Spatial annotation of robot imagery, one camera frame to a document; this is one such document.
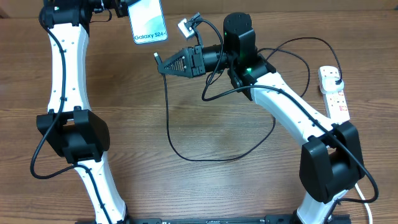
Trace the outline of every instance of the phone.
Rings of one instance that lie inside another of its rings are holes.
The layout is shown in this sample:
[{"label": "phone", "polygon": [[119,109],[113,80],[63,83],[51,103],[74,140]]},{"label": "phone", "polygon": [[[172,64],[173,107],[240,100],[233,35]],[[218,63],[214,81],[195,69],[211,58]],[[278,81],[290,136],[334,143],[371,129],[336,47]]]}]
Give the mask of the phone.
[{"label": "phone", "polygon": [[140,0],[128,8],[132,38],[136,44],[167,39],[160,0]]}]

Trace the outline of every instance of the white cable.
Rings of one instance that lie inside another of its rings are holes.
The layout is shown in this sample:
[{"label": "white cable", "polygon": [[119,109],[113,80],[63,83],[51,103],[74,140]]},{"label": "white cable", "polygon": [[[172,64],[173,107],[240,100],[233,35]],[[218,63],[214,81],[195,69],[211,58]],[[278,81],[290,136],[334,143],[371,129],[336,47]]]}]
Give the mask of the white cable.
[{"label": "white cable", "polygon": [[[361,199],[365,200],[365,197],[363,196],[361,189],[359,189],[358,184],[355,184],[355,189],[356,189],[356,191],[358,191],[358,194],[361,197]],[[368,211],[369,224],[373,224],[371,208],[369,207],[368,203],[364,203],[364,205],[365,205],[366,211]]]}]

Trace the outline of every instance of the wood grain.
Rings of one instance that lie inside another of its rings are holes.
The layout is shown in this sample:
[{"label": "wood grain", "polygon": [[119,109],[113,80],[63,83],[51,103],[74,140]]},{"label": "wood grain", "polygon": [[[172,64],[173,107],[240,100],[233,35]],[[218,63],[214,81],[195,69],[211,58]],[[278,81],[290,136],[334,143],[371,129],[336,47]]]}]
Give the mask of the wood grain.
[{"label": "wood grain", "polygon": [[[300,36],[317,36],[335,48],[343,68],[351,120],[361,136],[366,167],[376,179],[379,200],[371,205],[375,223],[396,223],[398,214],[398,13],[272,12],[251,14],[258,47],[276,47]],[[222,29],[226,14],[204,17]],[[165,133],[162,77],[153,53],[165,59],[193,45],[176,24],[184,16],[167,16],[169,39],[135,45],[127,19],[93,24],[86,57],[87,89],[93,111],[111,133],[109,162],[117,188],[134,217],[258,217],[291,213],[301,203],[300,148],[277,123],[270,138],[236,162],[191,163],[177,157]],[[93,219],[85,188],[74,172],[36,180],[29,172],[41,135],[35,117],[46,112],[51,90],[49,39],[36,19],[0,20],[0,223],[73,223]],[[205,45],[217,44],[200,26]],[[312,80],[304,96],[325,112],[317,68],[335,65],[322,43],[303,40],[286,46],[305,58]],[[297,92],[307,79],[304,64],[277,53],[271,63]],[[172,140],[196,159],[227,158],[247,151],[270,130],[269,113],[232,94],[209,103],[200,99],[205,78],[168,77]],[[230,89],[227,76],[209,90]],[[46,144],[37,172],[67,166]],[[360,186],[367,197],[367,180]],[[349,193],[357,197],[356,192]],[[354,223],[366,223],[362,205],[344,203]]]},{"label": "wood grain", "polygon": [[[197,12],[219,14],[236,11],[249,13],[393,10],[398,6],[398,0],[164,0],[161,2],[165,15]],[[0,0],[0,8],[10,18],[35,18],[42,7],[42,0]]]}]

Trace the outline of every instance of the power plug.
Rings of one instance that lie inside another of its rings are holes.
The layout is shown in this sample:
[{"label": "power plug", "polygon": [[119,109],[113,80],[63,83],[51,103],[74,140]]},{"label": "power plug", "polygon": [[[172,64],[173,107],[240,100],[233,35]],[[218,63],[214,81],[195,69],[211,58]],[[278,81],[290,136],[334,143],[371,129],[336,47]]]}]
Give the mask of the power plug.
[{"label": "power plug", "polygon": [[344,82],[336,84],[336,81],[340,79],[338,69],[332,66],[322,66],[318,70],[318,77],[327,116],[338,124],[348,121],[349,113],[343,91]]}]

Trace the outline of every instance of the wall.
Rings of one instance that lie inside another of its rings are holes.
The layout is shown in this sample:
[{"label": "wall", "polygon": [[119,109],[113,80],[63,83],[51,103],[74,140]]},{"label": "wall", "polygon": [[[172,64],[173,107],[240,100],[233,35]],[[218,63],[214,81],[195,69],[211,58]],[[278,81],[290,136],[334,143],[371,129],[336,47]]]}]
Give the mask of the wall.
[{"label": "wall", "polygon": [[[43,0],[0,0],[0,16],[37,17]],[[398,0],[162,0],[165,14],[389,10]]]}]

